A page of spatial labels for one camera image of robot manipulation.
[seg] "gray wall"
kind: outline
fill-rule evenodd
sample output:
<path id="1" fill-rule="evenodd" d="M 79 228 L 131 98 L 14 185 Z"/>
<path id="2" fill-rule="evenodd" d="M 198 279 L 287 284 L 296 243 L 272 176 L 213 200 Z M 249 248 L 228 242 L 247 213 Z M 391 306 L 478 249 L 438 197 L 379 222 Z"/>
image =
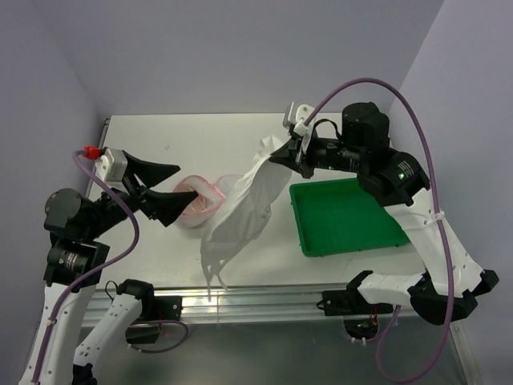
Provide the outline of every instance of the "gray wall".
<path id="1" fill-rule="evenodd" d="M 85 180 L 71 152 L 98 140 L 99 117 L 29 0 L 0 8 L 0 383 L 18 383 L 42 309 L 50 193 Z"/>
<path id="2" fill-rule="evenodd" d="M 508 0 L 446 0 L 402 85 L 431 144 L 449 222 L 501 278 L 466 321 L 486 384 L 513 376 L 512 15 Z M 398 103 L 390 118 L 396 146 L 422 156 Z"/>
<path id="3" fill-rule="evenodd" d="M 336 84 L 400 85 L 442 0 L 34 0 L 105 114 L 283 111 Z M 341 103 L 372 95 L 359 86 Z"/>

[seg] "white table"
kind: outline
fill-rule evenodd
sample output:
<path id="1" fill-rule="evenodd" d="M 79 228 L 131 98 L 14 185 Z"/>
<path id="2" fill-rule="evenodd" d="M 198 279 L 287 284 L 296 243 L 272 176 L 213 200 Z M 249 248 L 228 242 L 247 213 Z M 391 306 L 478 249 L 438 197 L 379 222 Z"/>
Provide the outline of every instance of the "white table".
<path id="1" fill-rule="evenodd" d="M 325 114 L 340 126 L 340 114 Z M 213 182 L 219 176 L 247 172 L 261 138 L 275 135 L 284 142 L 283 114 L 120 115 L 113 116 L 101 145 L 123 149 L 143 160 L 178 164 L 182 171 L 155 188 L 169 192 L 184 177 L 197 174 Z M 329 124 L 321 136 L 333 136 Z M 343 172 L 317 170 L 315 180 L 354 177 Z M 291 184 L 303 183 L 293 175 Z M 91 199 L 99 196 L 93 186 Z M 223 269 L 228 286 L 284 286 L 346 283 L 363 270 L 381 274 L 413 274 L 422 261 L 411 245 L 398 248 L 305 257 L 301 252 L 293 208 L 286 188 L 271 206 L 273 216 L 261 236 Z M 136 214 L 141 229 L 135 251 L 104 270 L 102 283 L 136 278 L 155 287 L 205 287 L 200 268 L 200 230 L 164 228 Z M 131 242 L 131 223 L 125 221 L 99 241 L 111 247 L 109 258 Z"/>

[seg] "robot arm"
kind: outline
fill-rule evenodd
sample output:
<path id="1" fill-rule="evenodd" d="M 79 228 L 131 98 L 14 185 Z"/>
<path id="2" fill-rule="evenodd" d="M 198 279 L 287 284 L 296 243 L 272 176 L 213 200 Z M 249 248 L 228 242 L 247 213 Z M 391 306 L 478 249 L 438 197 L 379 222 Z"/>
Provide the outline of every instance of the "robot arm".
<path id="1" fill-rule="evenodd" d="M 475 298 L 491 291 L 499 279 L 470 257 L 445 218 L 434 215 L 430 182 L 422 167 L 412 155 L 390 148 L 388 117 L 373 103 L 351 104 L 342 111 L 342 133 L 330 139 L 318 137 L 313 122 L 305 126 L 312 110 L 304 104 L 291 105 L 284 119 L 291 139 L 270 160 L 304 178 L 310 178 L 315 168 L 355 172 L 360 187 L 400 224 L 426 267 L 410 276 L 361 272 L 347 286 L 345 297 L 325 304 L 325 309 L 351 311 L 378 303 L 412 306 L 428 322 L 443 324 L 448 286 L 436 223 L 443 219 L 453 260 L 452 320 L 466 318 L 477 306 Z"/>
<path id="2" fill-rule="evenodd" d="M 96 156 L 90 159 L 97 160 L 100 178 L 116 187 L 115 194 L 132 212 L 141 210 L 149 219 L 168 226 L 197 197 L 196 192 L 161 193 L 151 190 L 178 172 L 178 166 L 149 163 L 110 148 L 96 151 Z M 32 384 L 35 380 L 41 385 L 94 384 L 92 374 L 98 374 L 101 358 L 124 334 L 127 326 L 141 312 L 144 313 L 144 299 L 147 295 L 152 296 L 152 286 L 139 282 L 143 286 L 141 290 L 146 293 L 141 295 L 133 291 L 132 284 L 126 292 L 123 291 L 126 285 L 121 285 L 122 291 L 115 300 L 118 311 L 107 312 L 86 340 L 90 349 L 83 351 L 80 346 L 76 347 L 79 332 L 101 270 L 92 274 L 66 297 L 54 321 L 51 321 L 54 326 L 50 338 L 45 340 L 46 325 L 50 322 L 47 320 L 61 294 L 72 282 L 107 259 L 109 247 L 94 239 L 127 219 L 127 214 L 106 193 L 102 193 L 97 201 L 91 201 L 71 188 L 53 193 L 45 204 L 45 213 L 44 228 L 50 232 L 51 248 L 44 273 L 44 311 L 20 384 Z M 42 349 L 46 350 L 43 356 L 40 355 Z"/>

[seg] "white cloth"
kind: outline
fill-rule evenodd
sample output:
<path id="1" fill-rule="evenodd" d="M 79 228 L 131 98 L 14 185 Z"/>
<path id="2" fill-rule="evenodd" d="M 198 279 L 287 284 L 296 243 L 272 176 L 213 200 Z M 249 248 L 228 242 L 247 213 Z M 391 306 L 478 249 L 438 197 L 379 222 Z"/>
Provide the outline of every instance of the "white cloth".
<path id="1" fill-rule="evenodd" d="M 252 169 L 235 183 L 201 238 L 201 267 L 209 290 L 213 276 L 227 288 L 220 271 L 251 240 L 258 238 L 271 217 L 271 203 L 292 176 L 285 166 L 269 162 L 270 154 L 283 143 L 269 136 L 260 145 L 262 149 L 255 155 Z"/>
<path id="2" fill-rule="evenodd" d="M 176 225 L 193 229 L 212 218 L 216 210 L 224 203 L 226 196 L 215 186 L 199 175 L 184 178 L 173 189 L 174 193 L 196 191 L 198 197 L 176 219 Z"/>

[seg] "green plastic tray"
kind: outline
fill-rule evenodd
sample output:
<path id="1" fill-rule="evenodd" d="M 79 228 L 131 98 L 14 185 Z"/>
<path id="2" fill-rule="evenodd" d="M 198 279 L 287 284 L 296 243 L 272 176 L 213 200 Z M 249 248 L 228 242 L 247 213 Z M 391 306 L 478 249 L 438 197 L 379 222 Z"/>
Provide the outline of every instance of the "green plastic tray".
<path id="1" fill-rule="evenodd" d="M 356 179 L 293 184 L 290 196 L 301 249 L 307 257 L 410 242 Z"/>

